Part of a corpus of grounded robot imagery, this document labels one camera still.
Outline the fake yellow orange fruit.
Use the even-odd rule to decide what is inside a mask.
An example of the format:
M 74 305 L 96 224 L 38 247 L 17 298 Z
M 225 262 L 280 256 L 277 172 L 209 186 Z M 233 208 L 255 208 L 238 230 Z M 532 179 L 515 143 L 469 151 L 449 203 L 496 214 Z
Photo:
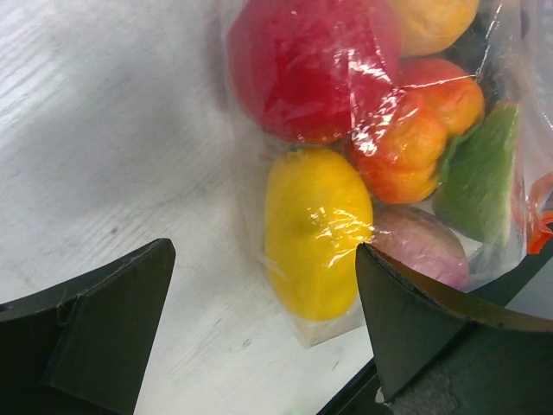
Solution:
M 401 55 L 424 56 L 452 46 L 476 17 L 479 0 L 393 0 Z

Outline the fake purple onion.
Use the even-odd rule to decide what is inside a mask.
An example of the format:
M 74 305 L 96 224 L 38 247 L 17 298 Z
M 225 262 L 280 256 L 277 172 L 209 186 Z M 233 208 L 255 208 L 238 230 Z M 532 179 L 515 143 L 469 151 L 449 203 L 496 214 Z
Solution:
M 459 239 L 433 215 L 416 207 L 384 206 L 374 215 L 372 244 L 429 278 L 463 290 L 470 279 Z

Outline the clear zip top bag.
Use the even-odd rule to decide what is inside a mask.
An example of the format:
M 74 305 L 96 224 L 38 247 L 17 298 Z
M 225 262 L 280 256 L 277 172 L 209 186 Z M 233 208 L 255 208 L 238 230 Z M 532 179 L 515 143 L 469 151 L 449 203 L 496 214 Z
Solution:
M 368 244 L 473 291 L 552 238 L 533 1 L 224 1 L 238 198 L 300 341 L 364 322 Z

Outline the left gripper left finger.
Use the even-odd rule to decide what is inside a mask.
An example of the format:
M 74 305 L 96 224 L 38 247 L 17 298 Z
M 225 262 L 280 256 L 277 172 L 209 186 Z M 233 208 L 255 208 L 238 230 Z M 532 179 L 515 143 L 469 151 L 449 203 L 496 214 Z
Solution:
M 1 306 L 3 414 L 132 414 L 175 265 L 170 239 Z

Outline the fake red pepper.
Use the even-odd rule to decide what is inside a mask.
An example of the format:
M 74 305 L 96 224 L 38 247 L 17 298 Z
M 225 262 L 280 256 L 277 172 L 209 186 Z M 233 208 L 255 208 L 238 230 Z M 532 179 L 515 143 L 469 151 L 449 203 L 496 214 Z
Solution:
M 291 143 L 332 143 L 375 112 L 400 60 L 388 1 L 248 1 L 226 35 L 243 111 Z

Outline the fake orange bell pepper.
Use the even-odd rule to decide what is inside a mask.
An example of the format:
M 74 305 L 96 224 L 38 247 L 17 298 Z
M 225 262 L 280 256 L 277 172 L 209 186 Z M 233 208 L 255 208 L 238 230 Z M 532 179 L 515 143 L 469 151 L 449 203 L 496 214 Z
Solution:
M 472 76 L 442 58 L 400 65 L 398 85 L 346 143 L 371 193 L 389 204 L 430 196 L 450 141 L 484 117 L 484 94 Z

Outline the fake watermelon slice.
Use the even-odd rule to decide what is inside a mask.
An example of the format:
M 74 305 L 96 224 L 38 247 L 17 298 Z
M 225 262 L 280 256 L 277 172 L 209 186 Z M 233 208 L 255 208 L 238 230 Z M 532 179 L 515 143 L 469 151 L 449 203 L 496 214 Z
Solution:
M 518 104 L 498 103 L 456 145 L 433 198 L 444 225 L 483 244 L 504 246 L 509 239 L 518 121 Z

